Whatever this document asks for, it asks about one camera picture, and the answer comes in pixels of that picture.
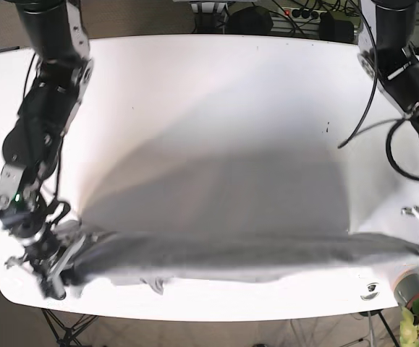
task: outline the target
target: white table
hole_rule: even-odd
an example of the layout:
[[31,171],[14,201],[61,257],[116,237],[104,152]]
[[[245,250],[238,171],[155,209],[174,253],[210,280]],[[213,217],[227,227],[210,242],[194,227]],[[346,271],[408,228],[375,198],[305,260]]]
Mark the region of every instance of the white table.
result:
[[[336,149],[356,125],[371,90],[371,80],[357,62],[357,47],[228,35],[114,38],[91,45],[96,67],[65,141],[61,185],[61,196],[85,222],[119,231],[149,227],[191,232],[197,223],[192,213],[200,206],[193,193],[204,196],[217,187],[189,181],[188,192],[179,194],[171,179],[158,184],[152,197],[147,194],[153,190],[142,192],[141,187],[172,175],[178,181],[202,157],[217,157],[227,149],[249,153],[282,143],[297,154],[292,165],[336,164],[346,186],[351,231],[384,232],[419,243],[419,223],[399,214],[405,205],[419,205],[419,184],[399,177],[386,162],[388,127]],[[16,121],[31,54],[0,54],[0,170],[1,144]],[[398,113],[378,94],[366,124],[394,117]],[[419,174],[419,143],[409,126],[395,137],[394,156]],[[207,174],[211,181],[215,173]],[[114,203],[116,196],[124,199],[123,192],[132,192],[132,200]],[[241,200],[257,195],[240,194]],[[109,202],[98,204],[102,199]],[[258,212],[247,213],[236,203],[227,206],[228,213],[240,216],[239,223],[224,226],[233,232],[242,230],[246,215]],[[154,218],[144,217],[152,207]],[[69,289],[64,301],[54,301],[41,296],[35,278],[23,269],[4,267],[8,257],[21,254],[20,245],[0,230],[0,290],[14,303],[186,321],[280,320],[392,307],[396,303],[386,280],[390,269],[419,264],[419,259],[407,258],[262,284],[174,280],[163,296],[146,285],[114,287],[96,280],[79,299]],[[363,301],[360,295],[372,282],[380,283],[381,293]],[[309,305],[310,298],[323,299]]]

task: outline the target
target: cable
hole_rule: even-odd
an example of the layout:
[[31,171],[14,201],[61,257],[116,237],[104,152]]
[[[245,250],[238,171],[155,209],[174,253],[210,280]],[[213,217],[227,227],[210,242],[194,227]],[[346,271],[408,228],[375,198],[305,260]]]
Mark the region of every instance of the cable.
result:
[[383,121],[377,121],[376,123],[373,123],[373,124],[369,125],[368,127],[362,128],[359,132],[357,132],[357,134],[355,134],[354,139],[357,136],[360,136],[360,135],[362,135],[362,134],[364,134],[364,133],[366,133],[366,132],[368,132],[368,131],[376,128],[376,127],[380,127],[381,125],[385,125],[385,124],[388,124],[388,123],[394,123],[395,121],[399,121],[399,120],[400,120],[400,118],[391,118],[391,119],[385,119]]
[[58,170],[56,170],[56,181],[55,181],[55,192],[54,192],[54,199],[58,199],[59,193],[59,181],[62,175],[62,151],[63,151],[63,142],[64,138],[62,137],[62,141],[59,144],[58,150]]
[[404,124],[405,121],[407,121],[408,119],[399,119],[395,125],[392,126],[392,128],[389,130],[388,135],[386,137],[386,156],[388,158],[389,164],[391,165],[391,167],[399,174],[401,174],[402,176],[404,176],[406,179],[411,179],[413,181],[417,181],[419,182],[419,176],[415,176],[412,175],[411,173],[408,173],[404,170],[402,170],[402,168],[397,165],[396,161],[394,160],[394,157],[392,156],[392,149],[391,149],[391,143],[392,143],[392,137],[394,136],[394,133],[396,132],[396,130],[399,129],[399,127],[401,125]]
[[[276,0],[272,0],[272,2],[275,4],[275,5],[277,5],[278,6],[278,8],[283,12],[283,7],[282,6],[280,6],[280,4],[278,3],[278,2],[276,2]],[[277,15],[279,15],[279,16],[281,16],[281,17],[288,17],[290,20],[291,20],[291,23],[292,23],[292,25],[293,26],[295,26],[297,29],[299,29],[299,31],[301,32],[301,34],[305,37],[305,38],[309,38],[303,31],[302,31],[302,29],[299,27],[299,25],[297,25],[296,24],[296,22],[291,18],[291,16],[289,15],[289,14],[287,14],[286,12],[284,13],[285,15],[283,15],[283,14],[280,14],[280,13],[277,13],[277,12],[274,12],[274,11],[269,11],[269,12],[273,12],[273,13],[275,13],[275,14],[277,14]]]
[[196,30],[198,29],[198,24],[196,24],[196,18],[195,18],[195,28],[191,32],[192,34],[196,33]]
[[33,54],[32,59],[30,60],[29,67],[27,68],[26,80],[24,81],[24,89],[22,90],[22,99],[24,100],[26,96],[27,81],[29,80],[30,69],[33,67],[35,59],[35,53]]
[[373,70],[374,70],[375,74],[373,76],[373,87],[371,88],[371,94],[370,94],[370,97],[369,97],[368,102],[367,102],[367,107],[365,107],[363,115],[360,118],[359,123],[355,127],[352,134],[338,146],[338,149],[343,148],[345,145],[347,145],[354,138],[354,136],[358,133],[360,127],[362,126],[363,122],[365,121],[365,118],[367,118],[368,112],[370,111],[370,107],[371,107],[371,104],[373,102],[373,98],[375,97],[376,85],[378,84],[378,54],[376,53],[375,38],[373,37],[373,33],[371,32],[371,27],[368,24],[368,21],[365,18],[365,16],[363,15],[362,11],[360,11],[359,6],[356,5],[353,0],[348,0],[348,1],[349,1],[349,3],[351,3],[351,5],[354,6],[355,11],[357,11],[357,13],[360,15],[360,18],[362,19],[363,24],[365,25],[365,27],[368,31],[368,36],[370,36],[371,45],[373,47]]

